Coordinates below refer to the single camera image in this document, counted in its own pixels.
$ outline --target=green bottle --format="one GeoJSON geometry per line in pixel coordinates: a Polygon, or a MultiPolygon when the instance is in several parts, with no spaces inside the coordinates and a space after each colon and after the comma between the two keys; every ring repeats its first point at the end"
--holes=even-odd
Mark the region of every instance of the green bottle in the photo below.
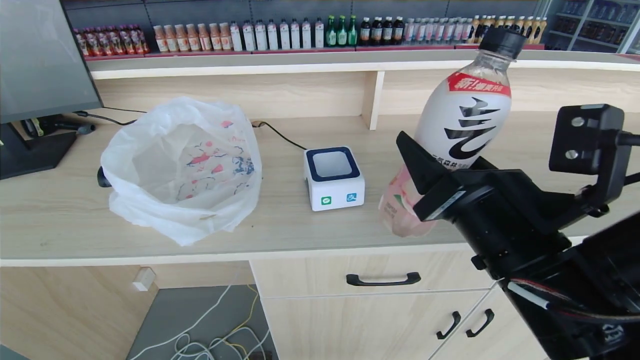
{"type": "Polygon", "coordinates": [[[338,46],[347,44],[347,29],[344,26],[344,15],[340,15],[340,24],[338,24],[338,46]]]}
{"type": "Polygon", "coordinates": [[[325,36],[324,39],[326,40],[326,46],[327,47],[334,47],[335,46],[335,26],[333,24],[333,20],[334,17],[333,15],[329,15],[329,24],[327,24],[326,26],[326,32],[325,32],[325,36]]]}
{"type": "Polygon", "coordinates": [[[347,38],[347,44],[349,46],[356,46],[358,43],[358,32],[356,31],[356,15],[351,16],[351,21],[349,22],[349,33],[347,38]]]}

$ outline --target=computer screen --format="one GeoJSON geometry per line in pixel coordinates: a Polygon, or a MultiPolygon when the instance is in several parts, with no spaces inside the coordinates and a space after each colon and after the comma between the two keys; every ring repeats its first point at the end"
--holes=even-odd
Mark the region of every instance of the computer screen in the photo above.
{"type": "Polygon", "coordinates": [[[0,122],[102,107],[60,0],[2,0],[0,122]]]}

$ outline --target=monitor stand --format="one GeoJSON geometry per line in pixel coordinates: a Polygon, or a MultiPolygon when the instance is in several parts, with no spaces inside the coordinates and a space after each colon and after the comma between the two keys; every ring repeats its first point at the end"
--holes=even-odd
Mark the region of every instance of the monitor stand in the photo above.
{"type": "Polygon", "coordinates": [[[0,124],[0,179],[50,170],[58,166],[76,133],[25,140],[11,124],[0,124]]]}

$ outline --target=red label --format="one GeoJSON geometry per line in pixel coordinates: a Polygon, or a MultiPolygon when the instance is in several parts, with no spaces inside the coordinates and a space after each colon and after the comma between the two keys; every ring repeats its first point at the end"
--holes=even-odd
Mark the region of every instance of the red label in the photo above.
{"type": "Polygon", "coordinates": [[[511,88],[494,83],[487,79],[477,78],[462,72],[454,72],[447,78],[449,83],[449,91],[465,91],[465,92],[492,92],[511,97],[511,88]]]}

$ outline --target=floor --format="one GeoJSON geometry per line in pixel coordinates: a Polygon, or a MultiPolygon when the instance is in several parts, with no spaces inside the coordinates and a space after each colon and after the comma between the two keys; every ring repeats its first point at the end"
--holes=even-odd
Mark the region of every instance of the floor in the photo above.
{"type": "MultiPolygon", "coordinates": [[[[205,311],[218,301],[225,288],[226,286],[216,286],[160,290],[140,327],[127,359],[131,359],[145,347],[162,343],[192,326],[205,311]]],[[[198,341],[207,346],[214,338],[224,337],[248,318],[254,296],[255,293],[247,285],[232,286],[220,304],[205,316],[193,330],[189,331],[191,341],[198,341]]],[[[247,325],[255,332],[258,339],[262,340],[268,326],[260,299],[255,302],[252,318],[247,325]]],[[[248,331],[238,332],[229,340],[231,343],[242,345],[248,352],[257,345],[248,331]]],[[[170,360],[175,354],[174,344],[175,341],[171,341],[163,346],[147,350],[136,360],[170,360]]],[[[180,342],[180,346],[182,347],[184,344],[186,344],[186,339],[180,342]]],[[[263,343],[263,347],[265,351],[272,353],[273,360],[278,359],[271,336],[263,343]]],[[[188,353],[192,354],[200,350],[201,348],[192,346],[188,349],[188,353]]],[[[236,352],[224,344],[217,346],[212,354],[215,360],[241,360],[236,352]]],[[[194,359],[194,357],[183,357],[183,359],[194,359]]],[[[205,356],[198,358],[198,360],[206,359],[205,356]]]]}

